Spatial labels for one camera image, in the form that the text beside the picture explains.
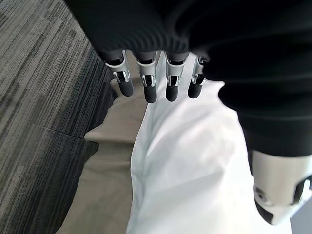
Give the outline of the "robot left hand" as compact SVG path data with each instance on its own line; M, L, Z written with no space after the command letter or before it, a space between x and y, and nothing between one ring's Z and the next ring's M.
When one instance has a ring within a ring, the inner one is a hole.
M186 58L197 56L188 95L222 81L219 98L238 114L255 205L277 225L312 196L312 3L309 0L68 0L66 5L127 97L125 52L156 101L156 52L167 57L174 101Z

